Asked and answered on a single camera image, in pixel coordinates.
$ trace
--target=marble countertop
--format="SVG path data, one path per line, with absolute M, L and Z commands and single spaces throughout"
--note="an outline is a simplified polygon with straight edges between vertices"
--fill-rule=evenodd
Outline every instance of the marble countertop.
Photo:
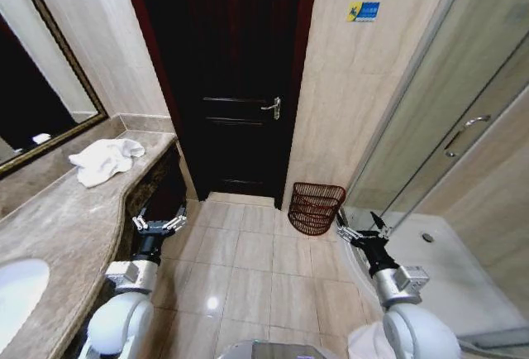
M 132 169 L 86 189 L 71 170 L 0 222 L 0 264 L 40 258 L 50 267 L 41 301 L 0 354 L 55 358 L 68 346 L 104 281 L 124 225 L 124 200 L 174 144 L 171 133 L 127 131 L 145 147 Z

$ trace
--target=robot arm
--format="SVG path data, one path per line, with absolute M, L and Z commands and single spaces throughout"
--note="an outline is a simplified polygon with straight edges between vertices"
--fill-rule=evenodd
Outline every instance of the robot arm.
M 116 284 L 116 296 L 101 306 L 88 324 L 88 339 L 79 359 L 100 359 L 101 355 L 119 355 L 119 359 L 138 357 L 141 342 L 153 317 L 150 294 L 156 284 L 164 239 L 186 224 L 186 207 L 180 207 L 168 221 L 143 219 L 143 209 L 132 221 L 141 236 L 138 251 L 131 261 L 114 261 L 106 277 Z
M 386 252 L 388 229 L 371 212 L 381 232 L 355 231 L 342 225 L 338 234 L 362 250 L 369 262 L 380 304 L 386 309 L 384 334 L 397 359 L 456 359 L 460 346 L 454 333 L 434 314 L 418 307 L 420 290 L 429 281 L 420 266 L 400 266 Z

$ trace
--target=sticker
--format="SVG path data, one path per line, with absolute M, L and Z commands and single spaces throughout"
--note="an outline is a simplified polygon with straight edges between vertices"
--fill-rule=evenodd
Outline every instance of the sticker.
M 380 2 L 351 2 L 348 22 L 373 22 L 379 12 Z

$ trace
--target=white cloth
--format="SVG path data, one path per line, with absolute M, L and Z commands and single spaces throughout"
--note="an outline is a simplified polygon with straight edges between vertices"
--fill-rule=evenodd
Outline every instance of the white cloth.
M 69 161 L 78 166 L 77 180 L 85 187 L 104 183 L 117 172 L 130 170 L 132 157 L 145 154 L 145 148 L 137 141 L 127 138 L 97 140 Z
M 350 359 L 395 359 L 382 322 L 356 329 L 349 335 L 348 343 Z

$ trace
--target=shower door handle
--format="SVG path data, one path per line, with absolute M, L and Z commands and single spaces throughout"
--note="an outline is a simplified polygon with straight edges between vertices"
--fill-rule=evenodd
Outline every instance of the shower door handle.
M 450 150 L 450 147 L 454 145 L 454 143 L 457 141 L 458 138 L 461 137 L 461 135 L 471 126 L 476 124 L 477 122 L 488 122 L 490 121 L 490 115 L 483 115 L 482 117 L 473 117 L 472 119 L 465 122 L 463 127 L 452 137 L 452 139 L 446 144 L 445 147 L 445 156 L 448 156 L 449 158 L 454 158 L 456 156 L 459 156 L 457 152 L 453 152 Z

